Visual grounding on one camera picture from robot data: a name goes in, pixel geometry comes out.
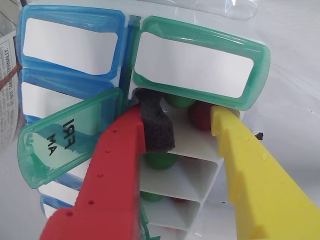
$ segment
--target green ball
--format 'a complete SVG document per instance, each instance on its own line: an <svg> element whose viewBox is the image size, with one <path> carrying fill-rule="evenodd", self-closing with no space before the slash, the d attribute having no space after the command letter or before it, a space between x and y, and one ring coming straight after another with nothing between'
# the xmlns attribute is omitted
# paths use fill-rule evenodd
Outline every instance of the green ball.
<svg viewBox="0 0 320 240"><path fill-rule="evenodd" d="M140 191L140 197L142 197L144 200L148 202L158 202L164 198L163 195L146 192L146 191Z"/></svg>
<svg viewBox="0 0 320 240"><path fill-rule="evenodd" d="M172 94L164 95L164 99L171 107L176 109L186 109L196 102L192 98Z"/></svg>
<svg viewBox="0 0 320 240"><path fill-rule="evenodd" d="M171 168L178 160L178 155L167 152L149 152L144 154L146 163L157 170Z"/></svg>

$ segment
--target clear plastic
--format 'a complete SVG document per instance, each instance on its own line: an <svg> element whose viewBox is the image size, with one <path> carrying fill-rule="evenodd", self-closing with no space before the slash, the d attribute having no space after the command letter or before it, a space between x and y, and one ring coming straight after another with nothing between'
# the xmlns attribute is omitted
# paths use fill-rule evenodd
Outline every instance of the clear plastic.
<svg viewBox="0 0 320 240"><path fill-rule="evenodd" d="M250 20L260 0L137 0L217 14L235 20Z"/></svg>
<svg viewBox="0 0 320 240"><path fill-rule="evenodd" d="M26 183L38 188L88 160L99 136L119 116L122 98L113 88L25 127L17 153Z"/></svg>

